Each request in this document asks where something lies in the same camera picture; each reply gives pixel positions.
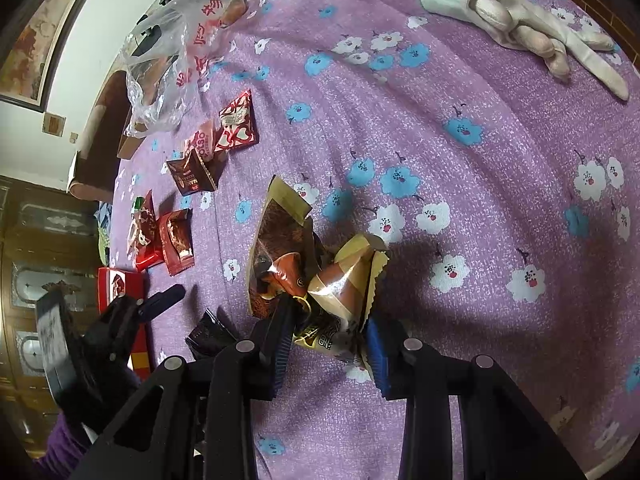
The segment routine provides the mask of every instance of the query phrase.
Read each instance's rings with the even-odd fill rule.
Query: flower print
[[[482,142],[482,126],[473,124],[470,119],[456,117],[444,124],[445,131],[465,146],[473,146]]]
[[[191,195],[183,196],[180,199],[180,209],[187,209],[191,206]]]
[[[612,52],[610,54],[605,54],[604,57],[606,57],[607,61],[613,63],[614,65],[622,65],[622,58],[620,57],[620,54]]]
[[[376,174],[376,166],[370,158],[358,158],[353,161],[347,181],[355,187],[365,187],[373,180]]]
[[[593,444],[595,449],[602,449],[605,447],[609,441],[616,435],[616,431],[620,427],[619,422],[614,422],[613,420],[609,423],[609,425],[604,429],[602,434],[598,437],[596,442]]]
[[[237,83],[238,81],[242,81],[244,79],[248,79],[251,77],[251,73],[247,72],[247,70],[242,70],[242,72],[236,72],[231,75],[231,81]]]
[[[277,438],[258,439],[258,449],[267,455],[281,455],[285,452],[285,447]]]
[[[415,221],[418,227],[430,235],[436,235],[449,227],[451,223],[449,204],[427,204],[422,208],[422,213],[416,215]]]
[[[251,216],[251,200],[241,200],[236,207],[236,220],[244,224]]]
[[[369,68],[372,70],[386,70],[394,64],[393,56],[376,56],[369,61]]]
[[[267,44],[271,41],[271,38],[262,38],[254,43],[254,50],[256,54],[262,54],[264,49],[267,48]]]
[[[331,222],[337,222],[346,218],[353,209],[353,195],[349,189],[334,189],[334,192],[326,199],[322,208],[322,216]]]
[[[622,206],[620,211],[618,211],[616,219],[618,220],[618,236],[626,242],[629,240],[629,235],[631,234],[631,214],[629,208]]]
[[[324,9],[318,10],[318,14],[321,18],[330,18],[335,14],[336,10],[335,6],[330,5],[326,6]]]
[[[567,222],[567,230],[572,236],[586,238],[589,235],[589,218],[577,205],[572,205],[564,210],[564,218]]]
[[[404,36],[399,32],[384,32],[371,40],[371,49],[385,50],[398,45],[402,40],[404,40]]]
[[[553,414],[549,419],[549,426],[554,430],[555,433],[559,433],[562,428],[564,428],[569,421],[574,418],[575,412],[578,410],[573,409],[571,406],[567,405],[562,408],[559,412]]]
[[[574,178],[574,186],[580,193],[583,200],[593,200],[598,202],[600,195],[607,187],[607,179],[605,177],[604,168],[590,160],[587,165],[580,164],[578,166],[578,176]]]
[[[625,183],[625,172],[622,171],[622,165],[614,156],[609,157],[607,174],[609,175],[611,185],[616,189],[620,189],[620,186]]]
[[[213,74],[214,72],[217,72],[218,70],[221,70],[223,66],[228,65],[228,62],[226,61],[219,61],[217,63],[213,63],[211,65],[209,65],[209,73],[207,73],[207,77],[210,77],[211,74]]]
[[[305,72],[309,75],[318,75],[325,68],[331,65],[333,59],[324,52],[318,52],[306,58]]]
[[[404,198],[415,195],[420,178],[411,174],[411,170],[406,166],[393,166],[380,177],[380,184],[384,194],[393,198]]]
[[[369,60],[368,52],[355,52],[350,56],[344,58],[347,63],[351,63],[352,65],[362,65],[365,64]]]
[[[367,231],[379,236],[385,241],[385,244],[389,245],[402,240],[403,228],[404,217],[396,204],[390,204],[378,208],[376,218],[369,222]]]
[[[441,262],[431,266],[431,272],[433,276],[430,277],[429,284],[446,293],[462,286],[471,270],[466,266],[464,256],[446,254]]]
[[[546,290],[545,271],[529,264],[524,269],[511,271],[511,281],[507,283],[507,290],[515,301],[533,303]]]
[[[202,193],[202,197],[200,198],[200,209],[205,211],[211,207],[211,192],[204,191]]]
[[[400,66],[416,68],[429,60],[429,47],[423,43],[409,45],[400,52]]]
[[[366,383],[371,380],[371,376],[367,369],[362,366],[356,366],[355,364],[347,366],[346,369],[347,379],[351,379],[352,381],[356,381],[358,384]]]
[[[311,117],[311,106],[306,103],[293,103],[287,110],[289,124],[301,123]]]
[[[236,276],[238,275],[238,272],[240,272],[240,264],[236,259],[227,260],[222,265],[222,274],[224,274],[228,282],[232,282],[233,280],[235,280]]]
[[[305,202],[309,205],[314,204],[318,200],[320,190],[317,187],[312,187],[307,182],[301,182],[293,187],[294,191],[298,193]]]
[[[562,7],[553,7],[551,13],[565,25],[575,23],[575,15]]]
[[[331,49],[336,54],[349,54],[362,45],[362,38],[356,36],[349,36],[342,41],[338,41],[336,45]]]
[[[580,27],[583,32],[602,32],[600,25],[587,15],[580,18]]]
[[[617,453],[619,453],[620,451],[622,451],[625,446],[627,446],[627,442],[629,440],[629,436],[628,435],[624,435],[621,436],[619,439],[616,440],[616,443],[611,446],[609,448],[609,450],[604,454],[605,458],[609,458],[610,456],[613,456]]]
[[[261,66],[255,72],[254,79],[257,79],[258,81],[264,81],[265,79],[267,79],[270,71],[271,69],[268,66]]]
[[[418,28],[425,23],[429,22],[426,18],[423,18],[421,16],[409,16],[409,18],[406,20],[406,26],[409,28]]]
[[[629,373],[626,376],[626,392],[630,394],[640,384],[640,358],[636,359],[636,362],[629,368]]]

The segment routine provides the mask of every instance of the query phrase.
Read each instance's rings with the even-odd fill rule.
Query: transparent plastic bag
[[[198,80],[220,55],[223,29],[245,10],[244,0],[172,0],[136,25],[121,50],[131,102],[127,135],[146,137],[180,124],[197,97]],[[156,25],[158,41],[133,56],[141,33]]]

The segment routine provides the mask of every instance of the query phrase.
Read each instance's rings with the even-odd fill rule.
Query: purple floral bedsheet
[[[573,28],[569,0],[535,0]],[[130,268],[130,206],[191,207],[196,265],[151,293],[187,297],[152,323],[152,360],[222,309],[247,334],[244,272],[271,176],[313,205],[327,244],[368,230],[390,245],[376,308],[443,354],[492,355],[584,470],[640,431],[640,80],[612,97],[573,59],[569,86],[535,56],[431,15],[419,0],[251,0],[176,132],[149,137],[116,181],[111,264]],[[180,197],[165,160],[251,88],[260,142],[214,193]],[[393,479],[404,403],[363,370],[294,347],[277,399],[254,409],[262,478]],[[454,422],[457,412],[452,412]],[[456,432],[454,463],[461,474]]]

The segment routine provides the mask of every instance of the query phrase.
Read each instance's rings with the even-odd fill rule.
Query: purple sleeve
[[[47,480],[66,480],[90,445],[82,427],[69,424],[65,415],[60,413],[47,439],[47,452],[35,460],[34,465]]]

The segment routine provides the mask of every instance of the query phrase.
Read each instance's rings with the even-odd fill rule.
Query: blue flower
[[[251,200],[241,200],[236,207],[236,220],[244,224],[251,216]]]
[[[375,165],[370,158],[359,158],[351,165],[347,181],[355,187],[365,187],[376,174]]]
[[[400,51],[400,66],[415,68],[429,60],[429,47],[423,43],[409,45]]]
[[[444,124],[444,129],[458,142],[465,146],[473,146],[482,142],[482,126],[473,124],[469,119],[449,119]]]
[[[415,195],[420,178],[411,174],[406,166],[393,166],[387,168],[386,173],[380,177],[382,192],[393,198],[402,198]]]
[[[269,72],[271,72],[271,69],[268,66],[261,66],[255,72],[254,79],[257,79],[258,81],[264,81],[265,79],[267,79]]]
[[[281,455],[285,452],[284,444],[277,438],[260,437],[258,439],[258,448],[267,455]]]
[[[626,376],[626,392],[630,394],[640,384],[640,359],[629,368],[629,374]]]
[[[564,218],[567,221],[567,230],[573,236],[586,238],[589,235],[589,218],[577,205],[572,205],[564,210]]]
[[[306,58],[305,72],[309,75],[318,75],[325,68],[331,65],[333,59],[324,52],[318,52]]]
[[[221,70],[223,66],[228,65],[228,62],[226,61],[219,61],[217,63],[214,63],[213,65],[211,65],[209,67],[209,71],[207,72],[207,78],[211,76],[211,74],[213,74],[214,72],[217,72],[218,70]]]
[[[187,209],[191,205],[191,195],[183,196],[180,200],[180,209]]]
[[[394,64],[393,56],[376,56],[369,61],[369,68],[372,70],[386,70]]]
[[[336,10],[337,9],[335,8],[335,6],[330,5],[326,6],[324,9],[320,9],[318,13],[320,14],[321,18],[330,18],[335,14]]]
[[[237,82],[242,81],[243,79],[247,79],[251,77],[251,74],[247,72],[247,70],[242,70],[242,72],[237,72],[231,76],[231,81]]]
[[[293,103],[287,110],[289,124],[301,123],[311,117],[311,106],[306,103]]]
[[[331,222],[337,222],[346,218],[353,209],[353,195],[349,189],[335,189],[326,199],[322,208],[322,216]]]

